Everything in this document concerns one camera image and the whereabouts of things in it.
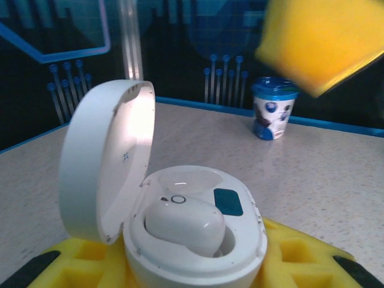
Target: yellow foam holder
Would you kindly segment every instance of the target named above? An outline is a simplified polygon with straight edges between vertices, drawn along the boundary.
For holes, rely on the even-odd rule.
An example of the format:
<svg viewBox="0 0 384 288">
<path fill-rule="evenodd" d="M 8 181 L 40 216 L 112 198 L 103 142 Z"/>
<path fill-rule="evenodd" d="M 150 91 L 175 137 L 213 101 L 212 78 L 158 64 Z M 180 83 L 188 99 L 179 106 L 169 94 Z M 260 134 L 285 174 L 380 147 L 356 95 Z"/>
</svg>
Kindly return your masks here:
<svg viewBox="0 0 384 288">
<path fill-rule="evenodd" d="M 384 56 L 384 0 L 269 0 L 256 58 L 318 97 Z"/>
<path fill-rule="evenodd" d="M 358 288 L 333 256 L 349 253 L 264 218 L 268 250 L 251 288 Z M 124 240 L 111 246 L 70 238 L 44 251 L 60 251 L 29 288 L 139 288 L 125 258 Z"/>
</svg>

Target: charging case lid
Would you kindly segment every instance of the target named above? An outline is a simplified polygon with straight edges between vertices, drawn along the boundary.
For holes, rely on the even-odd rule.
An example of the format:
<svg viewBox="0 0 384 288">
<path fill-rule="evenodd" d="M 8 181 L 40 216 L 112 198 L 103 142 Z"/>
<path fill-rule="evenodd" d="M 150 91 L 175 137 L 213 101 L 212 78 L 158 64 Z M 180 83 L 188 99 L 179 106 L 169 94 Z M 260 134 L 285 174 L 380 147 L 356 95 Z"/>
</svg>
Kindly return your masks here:
<svg viewBox="0 0 384 288">
<path fill-rule="evenodd" d="M 59 165 L 60 213 L 71 236 L 118 238 L 146 176 L 154 125 L 151 82 L 109 81 L 80 102 Z"/>
</svg>

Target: blue table edge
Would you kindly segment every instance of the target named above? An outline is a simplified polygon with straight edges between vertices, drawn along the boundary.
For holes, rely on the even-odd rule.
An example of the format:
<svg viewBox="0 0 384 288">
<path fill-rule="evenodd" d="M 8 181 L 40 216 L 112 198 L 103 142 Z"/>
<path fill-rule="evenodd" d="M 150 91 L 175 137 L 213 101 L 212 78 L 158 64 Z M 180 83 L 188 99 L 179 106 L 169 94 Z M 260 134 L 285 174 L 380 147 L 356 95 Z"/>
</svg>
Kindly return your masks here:
<svg viewBox="0 0 384 288">
<path fill-rule="evenodd" d="M 163 104 L 176 105 L 176 106 L 184 106 L 184 107 L 189 107 L 189 108 L 203 109 L 203 110 L 208 110 L 208 111 L 216 111 L 216 112 L 221 112 L 221 113 L 235 114 L 235 115 L 240 115 L 240 116 L 247 116 L 247 117 L 253 117 L 254 116 L 253 110 L 236 108 L 236 107 L 221 106 L 221 105 L 202 103 L 202 102 L 196 102 L 196 101 L 189 101 L 189 100 L 181 100 L 181 99 L 175 99 L 175 98 L 156 96 L 156 102 L 163 103 Z M 384 129 L 355 126 L 355 125 L 329 122 L 329 121 L 323 121 L 323 120 L 316 120 L 316 119 L 310 119 L 310 118 L 303 118 L 303 117 L 297 117 L 297 116 L 291 116 L 289 118 L 288 122 L 291 124 L 324 128 L 324 129 L 329 129 L 329 130 L 337 130 L 337 131 L 348 132 L 348 133 L 362 134 L 362 135 L 368 135 L 368 136 L 374 136 L 374 137 L 384 137 Z M 19 144 L 16 144 L 14 146 L 6 148 L 6 149 L 0 151 L 0 154 L 7 152 L 9 150 L 12 150 L 16 147 L 19 147 L 19 146 L 21 146 L 25 143 L 28 143 L 32 140 L 35 140 L 41 136 L 47 135 L 51 132 L 54 132 L 58 129 L 61 129 L 61 128 L 67 126 L 68 124 L 69 123 L 63 124 L 63 125 L 58 126 L 52 130 L 49 130 L 49 131 L 44 132 L 40 135 L 37 135 L 33 138 L 30 138 L 26 141 L 23 141 Z"/>
</svg>

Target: blue lid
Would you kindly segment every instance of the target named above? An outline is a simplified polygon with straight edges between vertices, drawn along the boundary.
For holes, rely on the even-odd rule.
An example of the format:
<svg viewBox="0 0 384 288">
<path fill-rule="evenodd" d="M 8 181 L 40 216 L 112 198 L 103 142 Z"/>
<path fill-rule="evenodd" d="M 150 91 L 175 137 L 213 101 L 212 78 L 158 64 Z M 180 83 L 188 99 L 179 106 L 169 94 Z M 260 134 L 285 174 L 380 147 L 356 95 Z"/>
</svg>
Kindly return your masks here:
<svg viewBox="0 0 384 288">
<path fill-rule="evenodd" d="M 292 81 L 282 77 L 260 77 L 255 81 L 252 90 L 255 95 L 267 100 L 295 99 L 299 92 Z"/>
</svg>

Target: white earbud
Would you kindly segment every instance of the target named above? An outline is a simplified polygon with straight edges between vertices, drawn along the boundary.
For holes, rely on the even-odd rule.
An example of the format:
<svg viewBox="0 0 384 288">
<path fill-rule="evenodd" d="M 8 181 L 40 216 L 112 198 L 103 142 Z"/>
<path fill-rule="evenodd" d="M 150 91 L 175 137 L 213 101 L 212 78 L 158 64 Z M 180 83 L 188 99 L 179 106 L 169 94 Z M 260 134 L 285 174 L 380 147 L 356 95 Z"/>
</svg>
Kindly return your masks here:
<svg viewBox="0 0 384 288">
<path fill-rule="evenodd" d="M 214 205 L 197 198 L 163 196 L 145 211 L 145 228 L 158 239 L 186 246 L 213 257 L 226 229 L 224 216 Z"/>
</svg>

